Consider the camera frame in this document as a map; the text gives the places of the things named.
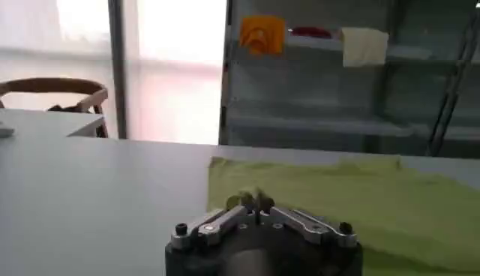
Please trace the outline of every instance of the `table surface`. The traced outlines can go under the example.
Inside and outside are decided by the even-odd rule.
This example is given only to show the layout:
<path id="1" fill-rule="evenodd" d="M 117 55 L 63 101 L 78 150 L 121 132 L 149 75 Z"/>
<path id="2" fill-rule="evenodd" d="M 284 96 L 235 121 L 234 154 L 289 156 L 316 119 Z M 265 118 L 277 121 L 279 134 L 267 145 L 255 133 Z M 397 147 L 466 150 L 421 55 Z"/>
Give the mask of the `table surface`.
<path id="1" fill-rule="evenodd" d="M 13 137 L 17 139 L 43 139 L 91 135 L 95 128 L 103 124 L 104 117 L 88 113 L 0 109 L 0 122 L 13 128 Z"/>
<path id="2" fill-rule="evenodd" d="M 163 275 L 173 226 L 205 211 L 212 156 L 324 165 L 365 154 L 0 139 L 0 275 Z M 480 188 L 480 161 L 401 159 L 407 167 Z"/>

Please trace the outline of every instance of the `wooden chair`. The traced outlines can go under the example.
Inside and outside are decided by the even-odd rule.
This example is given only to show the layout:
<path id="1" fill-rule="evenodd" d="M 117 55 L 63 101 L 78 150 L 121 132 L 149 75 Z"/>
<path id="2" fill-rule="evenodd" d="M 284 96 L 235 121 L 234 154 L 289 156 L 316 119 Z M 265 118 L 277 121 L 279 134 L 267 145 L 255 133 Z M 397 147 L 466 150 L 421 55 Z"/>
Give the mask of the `wooden chair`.
<path id="1" fill-rule="evenodd" d="M 88 113 L 89 109 L 93 107 L 96 114 L 104 114 L 101 104 L 108 98 L 107 88 L 104 85 L 87 79 L 41 77 L 15 79 L 0 83 L 0 97 L 10 92 L 70 92 L 88 95 L 75 106 L 69 108 L 69 111 L 77 113 Z M 5 108 L 1 99 L 0 108 Z M 108 137 L 105 124 L 97 129 L 97 136 Z"/>

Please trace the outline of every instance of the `shelf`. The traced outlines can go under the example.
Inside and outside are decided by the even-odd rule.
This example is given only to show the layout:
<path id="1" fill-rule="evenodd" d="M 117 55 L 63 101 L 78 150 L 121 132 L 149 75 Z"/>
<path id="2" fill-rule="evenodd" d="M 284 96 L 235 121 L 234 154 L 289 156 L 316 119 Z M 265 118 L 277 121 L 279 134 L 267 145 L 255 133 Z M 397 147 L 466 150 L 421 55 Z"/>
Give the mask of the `shelf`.
<path id="1" fill-rule="evenodd" d="M 431 129 L 426 124 L 411 124 L 410 127 L 416 136 L 423 138 L 430 136 Z M 480 127 L 449 126 L 445 140 L 480 142 Z"/>
<path id="2" fill-rule="evenodd" d="M 289 35 L 286 45 L 291 47 L 306 47 L 333 52 L 343 52 L 344 44 L 336 39 L 323 39 L 315 37 L 300 37 Z M 433 56 L 432 52 L 414 46 L 389 46 L 387 59 L 418 59 L 428 60 Z"/>
<path id="3" fill-rule="evenodd" d="M 292 131 L 325 131 L 338 134 L 409 137 L 408 127 L 357 110 L 280 105 L 273 103 L 232 103 L 227 125 L 249 128 L 280 128 Z"/>

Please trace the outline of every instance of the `beige towel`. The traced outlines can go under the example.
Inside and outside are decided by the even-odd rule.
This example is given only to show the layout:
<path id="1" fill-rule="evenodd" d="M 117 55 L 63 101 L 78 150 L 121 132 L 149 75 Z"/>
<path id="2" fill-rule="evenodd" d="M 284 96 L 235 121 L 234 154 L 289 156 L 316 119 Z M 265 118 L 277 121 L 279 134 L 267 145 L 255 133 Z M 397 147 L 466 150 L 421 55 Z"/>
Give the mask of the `beige towel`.
<path id="1" fill-rule="evenodd" d="M 384 65 L 389 34 L 372 28 L 342 28 L 343 66 Z"/>

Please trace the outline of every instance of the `yellow-green fabric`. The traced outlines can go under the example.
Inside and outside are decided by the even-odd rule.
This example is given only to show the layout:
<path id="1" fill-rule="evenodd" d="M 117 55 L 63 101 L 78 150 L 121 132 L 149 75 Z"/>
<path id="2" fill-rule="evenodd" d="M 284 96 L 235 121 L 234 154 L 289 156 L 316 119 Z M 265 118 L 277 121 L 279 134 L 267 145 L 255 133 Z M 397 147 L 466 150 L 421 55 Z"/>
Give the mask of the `yellow-green fabric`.
<path id="1" fill-rule="evenodd" d="M 277 204 L 351 223 L 365 275 L 480 275 L 480 190 L 404 168 L 399 158 L 334 166 L 212 160 L 209 209 L 256 188 Z"/>

